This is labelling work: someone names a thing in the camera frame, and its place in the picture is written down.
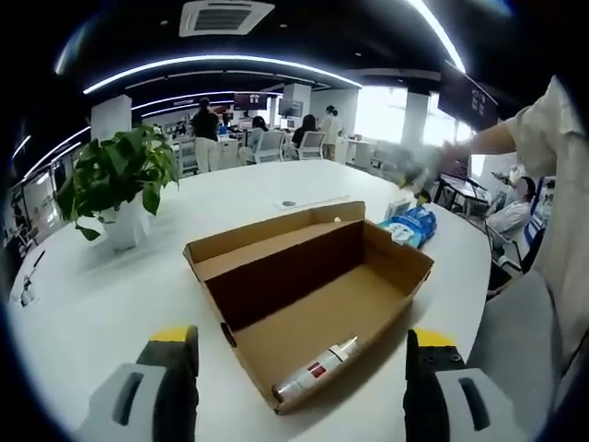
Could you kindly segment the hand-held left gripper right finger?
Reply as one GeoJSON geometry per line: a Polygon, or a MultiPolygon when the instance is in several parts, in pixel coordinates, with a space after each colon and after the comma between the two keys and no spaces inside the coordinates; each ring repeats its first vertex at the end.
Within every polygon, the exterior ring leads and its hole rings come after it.
{"type": "Polygon", "coordinates": [[[466,367],[436,331],[407,335],[404,424],[408,441],[518,441],[514,407],[480,369],[466,367]]]}

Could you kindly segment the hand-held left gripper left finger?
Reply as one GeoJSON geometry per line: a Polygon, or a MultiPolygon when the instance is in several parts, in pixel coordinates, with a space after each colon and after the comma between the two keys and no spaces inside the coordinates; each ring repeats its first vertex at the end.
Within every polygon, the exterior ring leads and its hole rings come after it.
{"type": "Polygon", "coordinates": [[[159,331],[134,363],[120,365],[91,395],[75,439],[193,441],[198,376],[198,328],[159,331]]]}

